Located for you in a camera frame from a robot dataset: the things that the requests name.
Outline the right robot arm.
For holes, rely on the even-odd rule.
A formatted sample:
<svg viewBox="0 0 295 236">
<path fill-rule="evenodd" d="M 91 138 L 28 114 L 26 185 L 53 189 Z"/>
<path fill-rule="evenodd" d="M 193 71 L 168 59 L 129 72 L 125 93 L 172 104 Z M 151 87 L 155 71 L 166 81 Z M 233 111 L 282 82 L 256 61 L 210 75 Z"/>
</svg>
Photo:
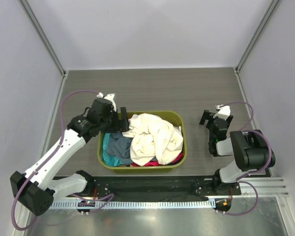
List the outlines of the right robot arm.
<svg viewBox="0 0 295 236">
<path fill-rule="evenodd" d="M 275 165 L 275 154 L 260 130 L 232 131 L 227 137 L 232 119 L 230 109 L 223 107 L 218 112 L 204 110 L 199 122 L 209 130 L 210 154 L 234 157 L 229 165 L 215 171 L 210 182 L 199 186 L 207 188 L 210 194 L 230 194 L 239 187 L 241 178 Z"/>
</svg>

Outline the aluminium frame rail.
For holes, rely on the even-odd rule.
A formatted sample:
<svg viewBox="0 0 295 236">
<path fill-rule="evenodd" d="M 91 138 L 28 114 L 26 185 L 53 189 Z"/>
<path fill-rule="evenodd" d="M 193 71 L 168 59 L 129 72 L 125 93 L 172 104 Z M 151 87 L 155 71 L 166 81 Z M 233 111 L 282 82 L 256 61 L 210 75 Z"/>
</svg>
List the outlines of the aluminium frame rail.
<svg viewBox="0 0 295 236">
<path fill-rule="evenodd" d="M 243 196 L 254 197 L 255 191 L 245 182 L 255 187 L 259 197 L 288 197 L 289 193 L 281 177 L 250 177 L 240 180 L 240 189 Z"/>
</svg>

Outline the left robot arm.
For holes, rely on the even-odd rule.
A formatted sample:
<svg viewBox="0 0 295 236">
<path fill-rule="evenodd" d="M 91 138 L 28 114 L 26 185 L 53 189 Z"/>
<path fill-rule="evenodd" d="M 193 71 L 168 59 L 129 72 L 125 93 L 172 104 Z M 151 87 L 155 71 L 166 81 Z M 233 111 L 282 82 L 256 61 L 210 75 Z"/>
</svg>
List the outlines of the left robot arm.
<svg viewBox="0 0 295 236">
<path fill-rule="evenodd" d="M 35 216 L 44 214 L 56 200 L 81 194 L 90 196 L 95 189 L 94 178 L 85 171 L 54 180 L 56 173 L 79 149 L 99 133 L 129 130 L 127 110 L 115 108 L 114 101 L 97 98 L 82 115 L 74 117 L 57 143 L 24 173 L 10 177 L 13 196 Z"/>
</svg>

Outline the cream white t shirt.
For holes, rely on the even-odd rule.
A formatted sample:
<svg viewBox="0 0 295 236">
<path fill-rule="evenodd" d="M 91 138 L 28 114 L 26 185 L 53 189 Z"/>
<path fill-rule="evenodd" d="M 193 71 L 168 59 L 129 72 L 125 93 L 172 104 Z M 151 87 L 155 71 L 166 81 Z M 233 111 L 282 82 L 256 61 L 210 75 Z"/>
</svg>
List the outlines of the cream white t shirt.
<svg viewBox="0 0 295 236">
<path fill-rule="evenodd" d="M 129 130 L 122 134 L 132 138 L 130 158 L 138 166 L 153 158 L 160 165 L 167 165 L 182 152 L 184 139 L 180 130 L 156 115 L 134 114 L 129 119 Z"/>
</svg>

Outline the olive green plastic bin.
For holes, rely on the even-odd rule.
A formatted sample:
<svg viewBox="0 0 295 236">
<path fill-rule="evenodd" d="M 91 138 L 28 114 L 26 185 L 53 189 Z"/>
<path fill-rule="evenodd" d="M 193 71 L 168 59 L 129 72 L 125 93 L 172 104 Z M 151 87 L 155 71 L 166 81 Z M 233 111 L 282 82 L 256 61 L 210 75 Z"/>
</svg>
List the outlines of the olive green plastic bin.
<svg viewBox="0 0 295 236">
<path fill-rule="evenodd" d="M 175 165 L 160 165 L 160 166 L 142 166 L 142 167 L 111 167 L 104 163 L 103 161 L 103 139 L 104 133 L 99 133 L 98 135 L 98 145 L 97 145 L 97 159 L 99 163 L 106 169 L 112 170 L 115 173 L 119 174 L 146 174 L 146 173 L 162 173 L 170 172 L 172 169 L 179 167 L 187 158 L 187 140 L 185 138 L 185 126 L 182 117 L 174 111 L 164 110 L 164 111 L 134 111 L 127 112 L 128 117 L 132 117 L 134 114 L 152 114 L 161 117 L 162 119 L 168 121 L 176 127 L 181 127 L 181 132 L 183 135 L 183 147 L 182 147 L 182 156 Z"/>
</svg>

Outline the grey blue t shirt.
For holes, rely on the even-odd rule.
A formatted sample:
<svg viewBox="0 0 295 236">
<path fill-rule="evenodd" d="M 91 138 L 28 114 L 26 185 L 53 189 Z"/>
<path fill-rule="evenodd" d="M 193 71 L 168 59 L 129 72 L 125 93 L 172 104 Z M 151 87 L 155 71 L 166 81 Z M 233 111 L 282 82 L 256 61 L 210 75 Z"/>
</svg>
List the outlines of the grey blue t shirt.
<svg viewBox="0 0 295 236">
<path fill-rule="evenodd" d="M 113 159 L 113 166 L 129 166 L 133 163 L 130 158 L 132 138 L 125 137 L 122 133 L 106 134 L 105 138 L 107 141 L 104 150 Z"/>
</svg>

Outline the teal t shirt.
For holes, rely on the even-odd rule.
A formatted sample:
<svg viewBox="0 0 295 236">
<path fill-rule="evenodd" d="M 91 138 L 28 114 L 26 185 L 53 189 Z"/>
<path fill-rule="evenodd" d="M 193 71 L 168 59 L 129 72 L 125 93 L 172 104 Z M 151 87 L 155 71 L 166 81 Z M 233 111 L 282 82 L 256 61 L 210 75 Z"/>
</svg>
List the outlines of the teal t shirt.
<svg viewBox="0 0 295 236">
<path fill-rule="evenodd" d="M 104 163 L 107 166 L 117 167 L 117 166 L 120 165 L 119 159 L 114 154 L 108 154 L 107 153 L 107 148 L 108 148 L 108 144 L 109 144 L 109 138 L 110 138 L 110 134 L 106 133 L 104 135 L 103 143 L 102 143 L 102 148 L 103 148 L 102 159 L 103 159 Z"/>
</svg>

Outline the left aluminium corner post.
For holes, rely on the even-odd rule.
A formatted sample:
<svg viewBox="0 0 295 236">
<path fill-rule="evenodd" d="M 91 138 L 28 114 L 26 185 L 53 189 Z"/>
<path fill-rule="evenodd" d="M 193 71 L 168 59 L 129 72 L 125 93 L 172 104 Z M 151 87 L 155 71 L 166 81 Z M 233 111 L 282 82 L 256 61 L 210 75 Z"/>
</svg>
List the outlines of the left aluminium corner post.
<svg viewBox="0 0 295 236">
<path fill-rule="evenodd" d="M 58 56 L 56 55 L 56 52 L 54 48 L 52 47 L 47 35 L 44 32 L 44 29 L 42 28 L 41 24 L 39 23 L 32 7 L 30 6 L 29 2 L 27 0 L 18 0 L 19 4 L 23 8 L 25 14 L 27 15 L 29 21 L 33 25 L 37 35 L 39 36 L 42 44 L 44 45 L 45 49 L 47 50 L 48 54 L 50 55 L 51 59 L 53 60 L 56 68 L 60 72 L 60 74 L 64 77 L 66 75 L 66 71 L 63 68 Z"/>
</svg>

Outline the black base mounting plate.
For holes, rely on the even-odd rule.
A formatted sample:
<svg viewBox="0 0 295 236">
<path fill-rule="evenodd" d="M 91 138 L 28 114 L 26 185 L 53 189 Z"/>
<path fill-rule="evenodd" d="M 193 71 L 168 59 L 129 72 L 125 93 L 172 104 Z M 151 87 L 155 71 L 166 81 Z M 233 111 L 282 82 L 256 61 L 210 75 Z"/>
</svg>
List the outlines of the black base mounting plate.
<svg viewBox="0 0 295 236">
<path fill-rule="evenodd" d="M 212 176 L 97 176 L 81 197 L 103 198 L 114 194 L 115 202 L 191 202 L 208 197 L 241 195 L 238 183 L 222 184 Z"/>
</svg>

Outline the aluminium corner post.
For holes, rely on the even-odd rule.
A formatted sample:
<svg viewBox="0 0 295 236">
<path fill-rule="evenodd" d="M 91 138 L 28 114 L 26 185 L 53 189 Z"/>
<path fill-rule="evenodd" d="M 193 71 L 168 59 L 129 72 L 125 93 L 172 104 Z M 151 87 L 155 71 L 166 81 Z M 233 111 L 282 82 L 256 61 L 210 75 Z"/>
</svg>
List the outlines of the aluminium corner post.
<svg viewBox="0 0 295 236">
<path fill-rule="evenodd" d="M 248 59 L 250 53 L 256 46 L 258 40 L 262 36 L 265 28 L 267 27 L 268 23 L 270 22 L 272 16 L 274 15 L 275 11 L 277 10 L 278 6 L 280 5 L 281 0 L 271 0 L 269 6 L 267 7 L 263 17 L 261 18 L 253 36 L 251 37 L 242 57 L 240 58 L 237 66 L 235 67 L 235 73 L 239 74 L 241 69 L 243 68 L 246 60 Z"/>
<path fill-rule="evenodd" d="M 63 68 L 58 56 L 56 55 L 56 52 L 54 48 L 52 47 L 47 35 L 44 32 L 44 29 L 42 28 L 41 24 L 39 23 L 32 7 L 30 6 L 29 2 L 27 0 L 18 0 L 19 4 L 23 8 L 25 14 L 27 15 L 29 21 L 33 25 L 37 35 L 39 36 L 42 44 L 44 45 L 45 49 L 47 50 L 48 54 L 50 55 L 51 59 L 53 60 L 56 68 L 60 72 L 60 74 L 64 77 L 66 75 L 66 71 Z"/>
</svg>

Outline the right aluminium corner post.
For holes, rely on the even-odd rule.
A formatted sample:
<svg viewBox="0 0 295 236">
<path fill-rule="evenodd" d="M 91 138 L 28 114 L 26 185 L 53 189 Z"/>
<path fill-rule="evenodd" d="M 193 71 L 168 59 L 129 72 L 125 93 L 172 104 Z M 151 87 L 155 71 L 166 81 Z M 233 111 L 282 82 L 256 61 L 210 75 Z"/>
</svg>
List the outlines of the right aluminium corner post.
<svg viewBox="0 0 295 236">
<path fill-rule="evenodd" d="M 268 23 L 270 22 L 272 16 L 274 15 L 275 11 L 277 10 L 278 6 L 280 5 L 281 0 L 271 0 L 269 6 L 267 7 L 263 17 L 261 18 L 253 36 L 251 37 L 242 57 L 240 58 L 237 66 L 235 67 L 235 73 L 239 74 L 241 69 L 243 68 L 246 60 L 248 59 L 250 53 L 256 46 L 258 40 L 262 36 L 265 28 L 267 27 Z"/>
</svg>

